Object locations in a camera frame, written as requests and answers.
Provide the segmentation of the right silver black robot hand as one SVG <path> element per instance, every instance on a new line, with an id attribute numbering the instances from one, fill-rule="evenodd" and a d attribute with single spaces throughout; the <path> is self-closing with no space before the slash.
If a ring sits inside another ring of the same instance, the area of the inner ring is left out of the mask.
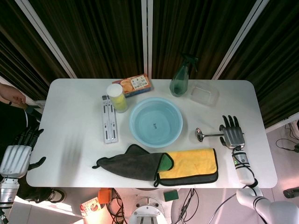
<path id="1" fill-rule="evenodd" d="M 228 118 L 224 115 L 222 117 L 225 125 L 219 127 L 219 131 L 223 133 L 223 136 L 220 137 L 221 144 L 231 150 L 236 147 L 243 148 L 245 139 L 237 117 L 231 117 L 230 115 L 228 115 Z"/>

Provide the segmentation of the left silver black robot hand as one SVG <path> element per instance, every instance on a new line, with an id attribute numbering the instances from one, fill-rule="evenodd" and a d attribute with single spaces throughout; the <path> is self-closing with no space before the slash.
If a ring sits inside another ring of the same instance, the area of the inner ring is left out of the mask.
<path id="1" fill-rule="evenodd" d="M 33 149 L 43 132 L 43 129 L 28 127 L 16 136 L 13 143 L 6 148 L 0 165 L 0 175 L 3 178 L 20 179 L 29 170 L 38 168 L 45 162 L 44 156 L 38 162 L 30 163 Z"/>

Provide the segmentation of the person's bare hand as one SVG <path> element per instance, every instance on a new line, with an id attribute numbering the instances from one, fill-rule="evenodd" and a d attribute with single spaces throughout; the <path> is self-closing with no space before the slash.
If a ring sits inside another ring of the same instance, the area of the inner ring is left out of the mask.
<path id="1" fill-rule="evenodd" d="M 0 84 L 0 95 L 5 100 L 13 103 L 14 105 L 18 105 L 21 108 L 25 109 L 27 107 L 26 97 L 16 88 L 7 85 Z"/>

